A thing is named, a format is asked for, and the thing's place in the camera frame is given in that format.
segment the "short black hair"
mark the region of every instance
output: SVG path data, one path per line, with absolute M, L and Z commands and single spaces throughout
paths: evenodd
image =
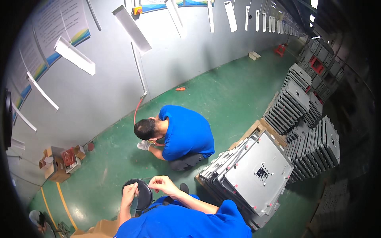
M 156 120 L 143 119 L 134 125 L 134 133 L 142 140 L 149 140 L 156 135 Z

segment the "person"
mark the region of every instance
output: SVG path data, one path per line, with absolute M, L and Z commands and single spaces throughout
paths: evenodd
M 172 170 L 189 170 L 214 151 L 214 139 L 208 121 L 199 113 L 180 106 L 167 105 L 156 117 L 140 120 L 134 133 L 142 139 L 138 148 L 150 151 L 169 162 Z M 165 138 L 163 150 L 147 140 Z
M 148 187 L 168 196 L 159 198 L 139 217 L 131 218 L 130 207 L 139 193 L 138 184 L 125 186 L 115 238 L 251 237 L 251 229 L 232 200 L 223 201 L 220 207 L 200 201 L 196 195 L 177 188 L 168 176 L 153 177 Z
M 46 218 L 42 212 L 38 210 L 30 211 L 29 219 L 37 226 L 38 231 L 45 235 L 45 237 L 55 237 L 52 228 L 46 222 Z

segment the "yellow floor line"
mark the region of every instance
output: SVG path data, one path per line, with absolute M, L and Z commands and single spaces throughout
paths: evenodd
M 54 222 L 53 217 L 51 216 L 48 204 L 46 203 L 46 198 L 45 198 L 44 190 L 42 189 L 42 187 L 41 187 L 41 193 L 42 193 L 42 198 L 44 199 L 44 202 L 45 202 L 46 209 L 48 210 L 49 217 L 50 217 L 51 221 L 53 222 L 53 225 L 56 228 L 56 230 L 58 230 L 58 227 L 57 227 L 56 223 Z
M 70 213 L 69 213 L 69 209 L 67 208 L 67 205 L 66 205 L 66 202 L 65 202 L 65 199 L 64 199 L 64 196 L 62 195 L 62 191 L 61 191 L 61 186 L 59 185 L 59 183 L 56 183 L 57 184 L 57 188 L 58 188 L 58 192 L 59 192 L 59 195 L 61 196 L 61 200 L 62 200 L 62 204 L 64 205 L 64 208 L 65 208 L 65 211 L 67 213 L 67 216 L 69 217 L 73 227 L 75 230 L 77 230 L 77 226 L 75 225 L 74 223 L 74 220 L 73 218 L 71 217 Z

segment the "blue shirt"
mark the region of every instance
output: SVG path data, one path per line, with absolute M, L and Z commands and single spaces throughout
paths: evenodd
M 236 204 L 225 200 L 215 215 L 170 204 L 158 206 L 123 223 L 116 238 L 225 238 L 251 237 Z
M 208 121 L 195 111 L 180 106 L 162 107 L 159 119 L 169 118 L 165 134 L 163 158 L 175 160 L 187 153 L 202 154 L 208 158 L 214 151 L 214 139 Z

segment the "green floor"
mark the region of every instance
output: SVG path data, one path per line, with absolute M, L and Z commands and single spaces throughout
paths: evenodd
M 184 182 L 191 193 L 215 203 L 194 176 L 261 118 L 302 47 L 297 40 L 289 44 L 282 58 L 271 49 L 259 52 L 262 57 L 257 61 L 242 57 L 183 84 L 189 87 L 186 91 L 169 90 L 138 110 L 136 119 L 140 120 L 156 116 L 164 105 L 180 105 L 199 112 L 209 121 L 216 153 L 191 171 L 171 171 L 166 162 L 137 149 L 139 139 L 133 133 L 133 113 L 101 133 L 94 139 L 95 149 L 86 154 L 81 168 L 61 184 L 77 227 L 86 230 L 101 219 L 114 219 L 120 209 L 121 186 L 132 178 L 168 175 L 176 185 Z M 300 237 L 321 187 L 322 178 L 288 185 L 279 199 L 281 206 L 275 216 L 253 236 Z M 54 221 L 65 222 L 73 232 L 56 183 L 46 181 L 43 190 Z M 29 209 L 47 212 L 41 191 Z

